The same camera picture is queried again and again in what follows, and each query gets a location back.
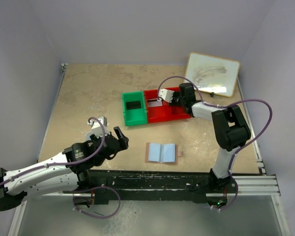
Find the white card in red bin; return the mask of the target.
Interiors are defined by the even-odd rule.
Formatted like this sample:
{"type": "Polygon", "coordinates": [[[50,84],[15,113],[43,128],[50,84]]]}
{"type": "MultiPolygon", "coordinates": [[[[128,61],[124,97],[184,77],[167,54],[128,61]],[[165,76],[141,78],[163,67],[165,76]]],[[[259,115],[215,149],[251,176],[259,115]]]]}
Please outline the white card in red bin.
{"type": "Polygon", "coordinates": [[[163,106],[162,101],[158,100],[158,99],[151,99],[147,101],[147,107],[148,108],[152,108],[152,107],[161,107],[163,106]]]}

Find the small framed whiteboard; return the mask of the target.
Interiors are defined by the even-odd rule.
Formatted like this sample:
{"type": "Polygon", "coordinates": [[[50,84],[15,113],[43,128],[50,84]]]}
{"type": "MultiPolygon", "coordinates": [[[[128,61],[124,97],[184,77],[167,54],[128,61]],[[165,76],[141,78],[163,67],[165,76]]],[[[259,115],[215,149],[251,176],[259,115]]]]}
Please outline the small framed whiteboard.
{"type": "Polygon", "coordinates": [[[239,61],[191,52],[185,78],[191,80],[201,92],[231,97],[239,69],[239,61]]]}

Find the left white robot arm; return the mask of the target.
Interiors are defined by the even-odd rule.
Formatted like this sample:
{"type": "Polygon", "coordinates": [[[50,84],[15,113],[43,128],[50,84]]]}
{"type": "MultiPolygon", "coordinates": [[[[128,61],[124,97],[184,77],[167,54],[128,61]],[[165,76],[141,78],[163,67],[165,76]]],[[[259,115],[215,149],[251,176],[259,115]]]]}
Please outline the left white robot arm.
{"type": "Polygon", "coordinates": [[[0,168],[0,211],[13,209],[34,196],[88,187],[89,169],[128,149],[129,139],[119,127],[114,131],[115,135],[91,134],[85,142],[74,143],[54,157],[26,168],[0,168]]]}

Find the pink leather card holder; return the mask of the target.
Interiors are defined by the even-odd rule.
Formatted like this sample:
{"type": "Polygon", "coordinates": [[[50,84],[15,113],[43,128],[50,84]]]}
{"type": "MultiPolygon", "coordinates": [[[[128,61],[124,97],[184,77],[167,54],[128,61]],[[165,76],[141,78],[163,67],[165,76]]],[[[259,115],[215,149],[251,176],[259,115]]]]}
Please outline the pink leather card holder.
{"type": "Polygon", "coordinates": [[[183,151],[176,144],[147,143],[145,162],[176,165],[183,151]]]}

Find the red plastic bin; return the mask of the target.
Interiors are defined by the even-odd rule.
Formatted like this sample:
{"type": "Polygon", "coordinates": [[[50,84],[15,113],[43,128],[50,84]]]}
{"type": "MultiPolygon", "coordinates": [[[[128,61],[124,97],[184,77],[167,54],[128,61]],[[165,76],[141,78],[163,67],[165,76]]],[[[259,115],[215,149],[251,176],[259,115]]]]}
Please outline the red plastic bin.
{"type": "Polygon", "coordinates": [[[144,90],[144,97],[146,102],[147,109],[147,121],[148,123],[159,123],[159,122],[167,122],[169,120],[169,116],[167,115],[167,106],[164,102],[161,107],[152,107],[148,108],[148,100],[157,99],[157,90],[144,90]]]}
{"type": "Polygon", "coordinates": [[[180,91],[179,87],[166,88],[167,90],[173,91],[173,98],[170,103],[165,102],[167,106],[167,115],[169,116],[169,120],[180,120],[180,119],[188,119],[191,118],[189,114],[187,114],[183,107],[179,102],[180,91]]]}

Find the right red plastic bin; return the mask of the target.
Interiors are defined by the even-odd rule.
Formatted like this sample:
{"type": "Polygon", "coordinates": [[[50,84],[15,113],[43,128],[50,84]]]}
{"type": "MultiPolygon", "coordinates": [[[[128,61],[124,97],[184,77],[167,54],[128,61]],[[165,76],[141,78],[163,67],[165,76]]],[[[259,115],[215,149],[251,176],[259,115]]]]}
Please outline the right red plastic bin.
{"type": "Polygon", "coordinates": [[[179,87],[166,88],[167,90],[173,91],[173,98],[170,103],[165,102],[167,106],[167,115],[169,116],[169,120],[180,120],[180,119],[188,119],[191,118],[189,114],[187,114],[183,107],[179,102],[180,91],[179,87]]]}

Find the middle red plastic bin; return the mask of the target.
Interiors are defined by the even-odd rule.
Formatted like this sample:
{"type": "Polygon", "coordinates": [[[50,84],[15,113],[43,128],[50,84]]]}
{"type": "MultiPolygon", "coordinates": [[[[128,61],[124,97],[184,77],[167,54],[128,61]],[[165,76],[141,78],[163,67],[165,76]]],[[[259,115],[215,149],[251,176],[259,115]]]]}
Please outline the middle red plastic bin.
{"type": "Polygon", "coordinates": [[[148,123],[159,123],[159,122],[167,122],[169,120],[169,116],[167,115],[167,106],[164,102],[161,107],[152,107],[148,108],[148,100],[157,99],[157,90],[144,90],[144,97],[146,102],[147,109],[147,121],[148,123]]]}

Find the green plastic bin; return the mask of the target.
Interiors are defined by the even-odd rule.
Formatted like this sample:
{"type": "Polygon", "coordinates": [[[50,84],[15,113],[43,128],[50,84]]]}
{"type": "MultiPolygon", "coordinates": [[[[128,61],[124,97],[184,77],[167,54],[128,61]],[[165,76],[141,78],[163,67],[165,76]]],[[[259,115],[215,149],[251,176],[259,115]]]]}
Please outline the green plastic bin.
{"type": "Polygon", "coordinates": [[[144,125],[148,123],[143,91],[123,93],[122,106],[125,126],[144,125]]]}

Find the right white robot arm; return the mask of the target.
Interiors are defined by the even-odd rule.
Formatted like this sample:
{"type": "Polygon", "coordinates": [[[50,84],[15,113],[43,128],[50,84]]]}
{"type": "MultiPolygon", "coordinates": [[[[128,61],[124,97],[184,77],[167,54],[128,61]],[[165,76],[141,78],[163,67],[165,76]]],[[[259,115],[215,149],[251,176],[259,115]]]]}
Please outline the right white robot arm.
{"type": "Polygon", "coordinates": [[[210,169],[206,187],[215,190],[229,184],[236,152],[251,138],[251,131],[240,107],[233,105],[219,108],[198,100],[191,83],[180,84],[179,91],[173,92],[169,105],[180,106],[186,114],[212,122],[219,152],[210,169]]]}

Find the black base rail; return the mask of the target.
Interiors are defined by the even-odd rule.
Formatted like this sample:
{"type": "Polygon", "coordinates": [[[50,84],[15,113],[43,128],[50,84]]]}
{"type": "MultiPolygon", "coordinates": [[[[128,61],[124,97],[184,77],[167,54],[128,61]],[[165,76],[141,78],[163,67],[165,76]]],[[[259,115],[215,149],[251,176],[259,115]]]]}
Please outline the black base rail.
{"type": "Polygon", "coordinates": [[[84,180],[78,181],[73,193],[93,192],[97,205],[110,200],[217,204],[220,200],[226,202],[228,194],[238,192],[233,178],[222,188],[207,188],[209,173],[89,170],[82,176],[84,180]]]}

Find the black card in green bin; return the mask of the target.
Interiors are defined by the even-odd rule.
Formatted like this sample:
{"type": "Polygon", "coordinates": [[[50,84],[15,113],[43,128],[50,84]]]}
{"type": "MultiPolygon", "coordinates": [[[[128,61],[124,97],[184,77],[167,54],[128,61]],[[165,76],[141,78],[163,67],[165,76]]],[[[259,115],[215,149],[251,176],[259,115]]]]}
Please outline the black card in green bin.
{"type": "Polygon", "coordinates": [[[142,105],[140,100],[138,101],[128,101],[125,103],[126,105],[126,110],[135,110],[135,109],[141,109],[142,105]]]}

